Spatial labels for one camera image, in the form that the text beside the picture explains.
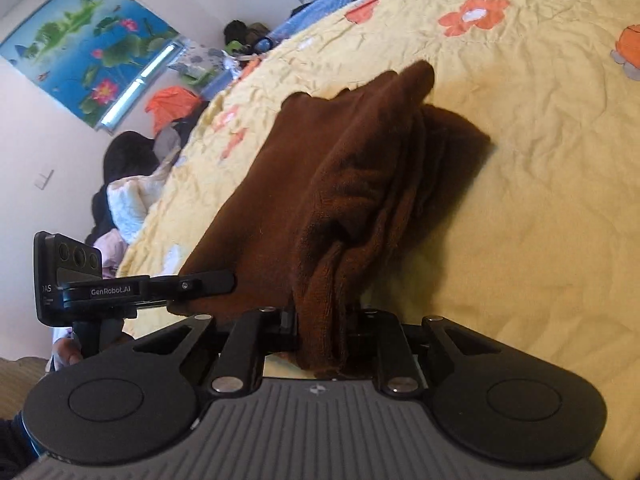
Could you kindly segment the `operator hand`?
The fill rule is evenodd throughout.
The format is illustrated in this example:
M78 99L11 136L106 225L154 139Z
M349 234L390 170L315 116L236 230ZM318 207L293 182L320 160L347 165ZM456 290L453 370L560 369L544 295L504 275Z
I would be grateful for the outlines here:
M81 360L80 347L72 337L58 338L52 346L50 371L62 370L62 368L74 365Z

